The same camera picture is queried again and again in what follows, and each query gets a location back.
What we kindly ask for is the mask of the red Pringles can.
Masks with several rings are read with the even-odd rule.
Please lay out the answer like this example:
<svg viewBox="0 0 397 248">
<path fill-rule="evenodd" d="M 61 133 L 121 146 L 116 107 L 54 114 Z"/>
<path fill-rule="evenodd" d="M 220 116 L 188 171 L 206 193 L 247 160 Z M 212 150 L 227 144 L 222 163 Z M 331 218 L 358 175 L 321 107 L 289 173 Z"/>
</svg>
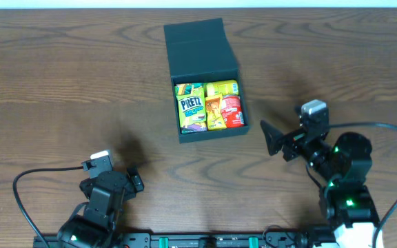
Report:
<svg viewBox="0 0 397 248">
<path fill-rule="evenodd" d="M 221 101 L 221 114 L 226 128 L 237 128 L 245 125 L 241 100 L 237 95 L 225 95 Z"/>
</svg>

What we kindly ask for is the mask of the yellow snack can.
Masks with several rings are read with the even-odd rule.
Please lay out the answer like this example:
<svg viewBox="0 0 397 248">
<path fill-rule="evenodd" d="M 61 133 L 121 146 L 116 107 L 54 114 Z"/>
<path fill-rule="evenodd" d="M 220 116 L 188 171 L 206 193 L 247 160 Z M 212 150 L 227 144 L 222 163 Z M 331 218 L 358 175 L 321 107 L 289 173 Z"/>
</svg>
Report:
<svg viewBox="0 0 397 248">
<path fill-rule="evenodd" d="M 226 81 L 216 81 L 207 83 L 205 85 L 206 96 L 214 96 L 217 94 L 225 95 L 239 95 L 238 82 L 234 79 Z"/>
</svg>

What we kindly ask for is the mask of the yellow orange snack packet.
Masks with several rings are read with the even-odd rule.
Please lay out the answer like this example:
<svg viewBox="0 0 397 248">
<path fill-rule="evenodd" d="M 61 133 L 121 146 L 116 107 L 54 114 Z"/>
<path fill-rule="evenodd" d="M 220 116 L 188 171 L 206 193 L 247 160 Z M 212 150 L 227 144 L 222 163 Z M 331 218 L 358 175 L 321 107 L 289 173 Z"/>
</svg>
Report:
<svg viewBox="0 0 397 248">
<path fill-rule="evenodd" d="M 224 130 L 227 128 L 223 116 L 221 114 L 222 94 L 208 96 L 205 98 L 205 109 L 207 113 L 207 129 Z"/>
</svg>

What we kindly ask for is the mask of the Pretz snack box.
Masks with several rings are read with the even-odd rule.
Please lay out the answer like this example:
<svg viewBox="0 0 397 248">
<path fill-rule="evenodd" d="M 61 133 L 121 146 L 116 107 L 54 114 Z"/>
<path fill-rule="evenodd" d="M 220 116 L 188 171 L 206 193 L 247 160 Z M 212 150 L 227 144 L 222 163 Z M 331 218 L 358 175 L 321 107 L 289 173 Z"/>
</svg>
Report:
<svg viewBox="0 0 397 248">
<path fill-rule="evenodd" d="M 207 131 L 205 89 L 203 83 L 183 83 L 175 86 L 182 134 Z"/>
</svg>

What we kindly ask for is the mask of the black gift box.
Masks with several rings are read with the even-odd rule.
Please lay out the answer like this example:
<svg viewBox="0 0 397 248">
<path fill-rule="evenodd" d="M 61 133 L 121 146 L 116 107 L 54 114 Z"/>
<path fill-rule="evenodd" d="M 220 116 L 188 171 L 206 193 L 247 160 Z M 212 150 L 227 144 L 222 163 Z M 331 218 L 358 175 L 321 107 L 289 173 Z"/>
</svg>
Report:
<svg viewBox="0 0 397 248">
<path fill-rule="evenodd" d="M 180 143 L 240 136 L 250 130 L 243 81 L 238 61 L 225 35 L 223 20 L 208 19 L 163 26 L 172 90 L 182 83 L 211 83 L 234 79 L 238 83 L 244 126 L 183 134 L 177 125 Z"/>
</svg>

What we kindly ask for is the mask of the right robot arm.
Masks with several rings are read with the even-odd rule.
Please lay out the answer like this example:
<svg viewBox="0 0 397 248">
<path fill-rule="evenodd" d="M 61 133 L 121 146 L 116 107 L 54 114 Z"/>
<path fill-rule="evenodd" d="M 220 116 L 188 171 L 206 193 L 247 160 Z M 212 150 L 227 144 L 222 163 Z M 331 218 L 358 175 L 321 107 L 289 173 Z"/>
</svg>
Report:
<svg viewBox="0 0 397 248">
<path fill-rule="evenodd" d="M 374 237 L 380 218 L 365 184 L 372 166 L 371 143 L 363 135 L 346 132 L 334 145 L 326 143 L 328 121 L 304 119 L 301 128 L 283 134 L 261 121 L 270 155 L 283 153 L 286 161 L 302 157 L 306 170 L 326 182 L 320 185 L 319 205 L 327 225 L 296 234 L 295 247 L 377 247 Z"/>
</svg>

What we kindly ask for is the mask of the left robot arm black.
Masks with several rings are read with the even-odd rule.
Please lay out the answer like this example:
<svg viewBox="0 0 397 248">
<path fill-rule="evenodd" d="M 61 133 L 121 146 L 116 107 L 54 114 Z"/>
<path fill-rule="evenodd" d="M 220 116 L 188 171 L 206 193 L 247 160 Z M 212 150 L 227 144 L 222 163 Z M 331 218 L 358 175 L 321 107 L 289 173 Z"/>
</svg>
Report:
<svg viewBox="0 0 397 248">
<path fill-rule="evenodd" d="M 72 214 L 57 234 L 59 247 L 111 247 L 114 232 L 124 213 L 125 201 L 144 190 L 137 168 L 126 173 L 105 171 L 80 183 L 88 199 L 81 215 Z"/>
</svg>

